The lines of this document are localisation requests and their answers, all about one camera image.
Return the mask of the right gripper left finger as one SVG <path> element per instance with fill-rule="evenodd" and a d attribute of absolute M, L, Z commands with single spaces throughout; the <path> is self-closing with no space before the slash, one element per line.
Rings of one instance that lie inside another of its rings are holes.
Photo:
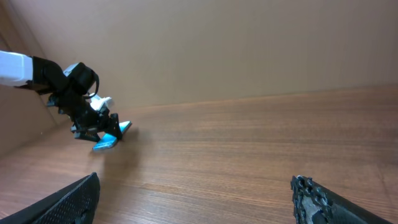
<path fill-rule="evenodd" d="M 2 224 L 92 224 L 100 198 L 97 173 L 1 219 Z"/>

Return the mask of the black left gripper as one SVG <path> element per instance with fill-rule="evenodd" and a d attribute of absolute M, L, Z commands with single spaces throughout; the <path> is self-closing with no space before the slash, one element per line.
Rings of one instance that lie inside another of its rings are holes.
<path fill-rule="evenodd" d="M 117 113 L 111 114 L 107 108 L 95 111 L 90 101 L 84 100 L 75 90 L 55 90 L 49 94 L 47 106 L 57 107 L 59 114 L 70 118 L 70 131 L 75 139 L 98 142 L 100 132 L 108 133 L 117 140 L 123 138 Z"/>

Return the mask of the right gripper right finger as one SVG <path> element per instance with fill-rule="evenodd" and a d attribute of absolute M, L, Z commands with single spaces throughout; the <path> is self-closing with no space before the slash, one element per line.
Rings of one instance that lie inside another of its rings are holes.
<path fill-rule="evenodd" d="M 311 177 L 293 176 L 290 186 L 297 224 L 391 224 Z"/>

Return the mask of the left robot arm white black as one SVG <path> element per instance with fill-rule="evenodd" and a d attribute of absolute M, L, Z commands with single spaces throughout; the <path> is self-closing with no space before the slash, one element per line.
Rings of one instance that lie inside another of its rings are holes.
<path fill-rule="evenodd" d="M 89 102 L 97 96 L 100 78 L 82 62 L 62 70 L 48 59 L 1 51 L 1 85 L 48 94 L 47 106 L 70 118 L 75 139 L 99 142 L 101 132 L 123 138 L 118 114 L 111 113 L 103 100 L 99 108 Z"/>

